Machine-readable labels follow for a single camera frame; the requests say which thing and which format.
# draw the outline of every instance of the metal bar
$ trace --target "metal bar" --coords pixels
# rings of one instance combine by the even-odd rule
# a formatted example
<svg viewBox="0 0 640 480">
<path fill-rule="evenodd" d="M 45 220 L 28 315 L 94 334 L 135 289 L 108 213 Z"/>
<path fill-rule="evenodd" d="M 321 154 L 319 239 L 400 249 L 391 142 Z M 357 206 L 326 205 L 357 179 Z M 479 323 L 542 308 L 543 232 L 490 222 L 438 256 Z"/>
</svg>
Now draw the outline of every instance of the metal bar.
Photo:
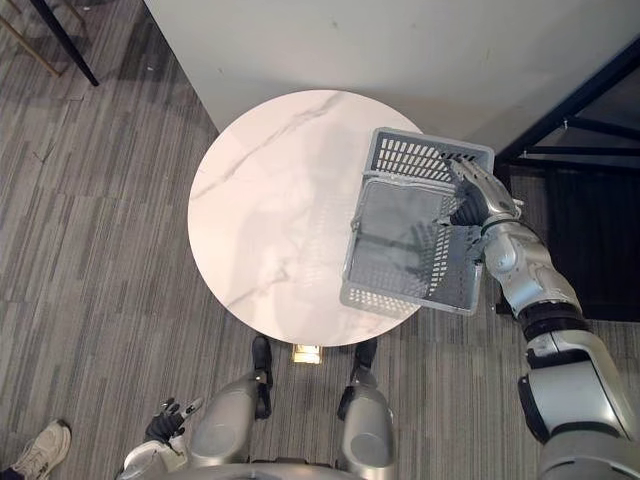
<svg viewBox="0 0 640 480">
<path fill-rule="evenodd" d="M 55 75 L 56 77 L 60 76 L 60 72 L 58 72 L 53 66 L 47 62 L 36 50 L 31 46 L 29 42 L 25 40 L 25 38 L 20 35 L 20 33 L 11 26 L 11 24 L 0 15 L 0 25 L 9 30 L 9 33 L 13 35 L 16 40 L 23 46 L 23 48 L 33 56 L 36 60 L 38 60 L 44 68 L 46 68 L 51 75 Z"/>
<path fill-rule="evenodd" d="M 620 80 L 640 66 L 640 37 L 605 65 L 598 73 L 583 83 L 557 107 L 529 127 L 497 156 L 496 163 L 520 156 L 528 147 L 535 145 L 562 125 L 567 116 L 576 115 L 600 97 Z"/>
<path fill-rule="evenodd" d="M 94 77 L 93 72 L 84 61 L 84 58 L 82 58 L 82 55 L 80 54 L 76 46 L 73 44 L 73 42 L 69 38 L 69 35 L 67 35 L 67 32 L 64 30 L 64 28 L 62 28 L 62 25 L 60 25 L 60 22 L 58 22 L 58 19 L 53 14 L 49 6 L 44 2 L 44 0 L 29 0 L 29 1 L 34 6 L 34 8 L 38 11 L 42 19 L 45 21 L 45 23 L 49 26 L 53 34 L 58 38 L 58 41 L 62 45 L 62 48 L 65 49 L 65 51 L 69 54 L 69 56 L 73 59 L 75 64 L 78 66 L 78 68 L 82 70 L 82 73 L 84 73 L 84 76 L 89 79 L 89 81 L 91 82 L 91 85 L 93 85 L 94 87 L 97 87 L 98 85 L 100 85 L 96 77 Z"/>
<path fill-rule="evenodd" d="M 614 157 L 640 157 L 640 148 L 617 147 L 527 147 L 527 155 L 610 155 Z"/>
<path fill-rule="evenodd" d="M 536 158 L 512 158 L 506 161 L 508 165 L 512 167 L 528 167 L 539 168 L 543 170 L 576 170 L 580 172 L 593 172 L 593 173 L 613 173 L 620 175 L 640 175 L 640 168 L 625 167 L 621 165 L 603 165 L 594 162 L 567 162 L 564 160 L 549 160 L 549 159 L 536 159 Z"/>
<path fill-rule="evenodd" d="M 640 130 L 621 127 L 620 125 L 614 125 L 613 123 L 600 122 L 598 120 L 590 120 L 582 117 L 569 117 L 567 118 L 567 126 L 640 141 Z"/>
</svg>

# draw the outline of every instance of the sneaker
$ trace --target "sneaker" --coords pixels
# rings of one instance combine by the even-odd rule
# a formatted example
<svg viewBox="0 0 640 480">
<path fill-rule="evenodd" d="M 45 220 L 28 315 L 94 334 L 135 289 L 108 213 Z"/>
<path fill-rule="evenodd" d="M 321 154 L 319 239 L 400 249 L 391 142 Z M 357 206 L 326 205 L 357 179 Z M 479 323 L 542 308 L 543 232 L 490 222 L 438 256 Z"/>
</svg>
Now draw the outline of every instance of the sneaker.
<svg viewBox="0 0 640 480">
<path fill-rule="evenodd" d="M 24 480 L 44 480 L 71 447 L 71 429 L 62 420 L 54 420 L 40 435 L 31 440 L 11 469 Z"/>
</svg>

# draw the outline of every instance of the white marble tabletop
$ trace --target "white marble tabletop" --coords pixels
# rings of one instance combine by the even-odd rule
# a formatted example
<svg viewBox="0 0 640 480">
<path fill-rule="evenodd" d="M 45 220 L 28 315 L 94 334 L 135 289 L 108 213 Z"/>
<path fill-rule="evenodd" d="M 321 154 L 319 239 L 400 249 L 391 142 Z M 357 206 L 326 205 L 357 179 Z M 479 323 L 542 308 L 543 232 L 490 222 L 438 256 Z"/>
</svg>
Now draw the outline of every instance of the white marble tabletop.
<svg viewBox="0 0 640 480">
<path fill-rule="evenodd" d="M 312 90 L 248 111 L 207 151 L 191 187 L 189 239 L 220 302 L 270 337 L 356 343 L 403 319 L 340 303 L 350 222 L 373 131 L 420 132 L 380 102 Z"/>
</svg>

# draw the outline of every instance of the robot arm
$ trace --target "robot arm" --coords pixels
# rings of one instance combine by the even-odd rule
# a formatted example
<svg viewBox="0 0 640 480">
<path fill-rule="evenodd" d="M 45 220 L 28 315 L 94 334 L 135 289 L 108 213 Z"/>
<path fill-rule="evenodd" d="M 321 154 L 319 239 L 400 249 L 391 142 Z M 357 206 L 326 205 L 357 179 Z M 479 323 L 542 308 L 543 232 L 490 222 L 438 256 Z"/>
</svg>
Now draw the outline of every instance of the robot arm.
<svg viewBox="0 0 640 480">
<path fill-rule="evenodd" d="M 616 450 L 618 444 L 611 442 L 629 444 L 640 437 L 618 371 L 605 345 L 589 331 L 576 293 L 553 266 L 549 251 L 520 223 L 520 213 L 504 186 L 466 160 L 454 161 L 451 167 L 464 194 L 451 223 L 482 226 L 485 264 L 500 283 L 528 342 L 531 371 L 519 380 L 518 389 L 527 425 L 546 444 L 540 474 L 544 478 L 547 474 L 548 478 L 579 476 L 578 470 L 567 470 L 566 465 L 583 460 L 606 463 L 594 458 L 594 441 L 603 448 L 606 444 L 604 450 Z M 573 448 L 570 458 L 561 445 L 568 441 L 568 434 Z M 581 442 L 584 448 L 578 448 Z M 628 445 L 618 446 L 617 451 L 629 450 Z M 629 462 L 625 471 L 640 478 L 635 470 L 638 462 L 633 468 Z M 574 473 L 557 476 L 555 468 L 560 465 Z M 608 464 L 612 466 L 620 467 L 613 461 Z"/>
</svg>

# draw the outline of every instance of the striped carpet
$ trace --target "striped carpet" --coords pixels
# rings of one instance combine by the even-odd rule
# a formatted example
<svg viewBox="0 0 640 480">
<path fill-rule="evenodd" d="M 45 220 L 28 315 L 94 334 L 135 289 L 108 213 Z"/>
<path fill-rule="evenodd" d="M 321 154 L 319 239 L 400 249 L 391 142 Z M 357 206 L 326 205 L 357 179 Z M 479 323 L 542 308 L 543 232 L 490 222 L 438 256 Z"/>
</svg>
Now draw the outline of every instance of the striped carpet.
<svg viewBox="0 0 640 480">
<path fill-rule="evenodd" d="M 73 445 L 52 478 L 109 479 L 163 399 L 210 398 L 247 370 L 255 332 L 191 257 L 187 198 L 216 131 L 142 2 L 77 0 L 89 39 L 56 7 L 98 88 L 18 3 L 21 16 L 5 2 L 2 14 L 65 71 L 51 77 L 0 29 L 0 461 L 61 416 Z M 381 337 L 400 478 L 535 477 L 515 388 L 524 341 L 497 297 L 486 279 L 474 317 L 422 310 Z M 640 324 L 596 329 L 638 400 Z M 255 426 L 252 456 L 332 463 L 353 347 L 319 367 L 273 348 L 274 414 Z"/>
</svg>

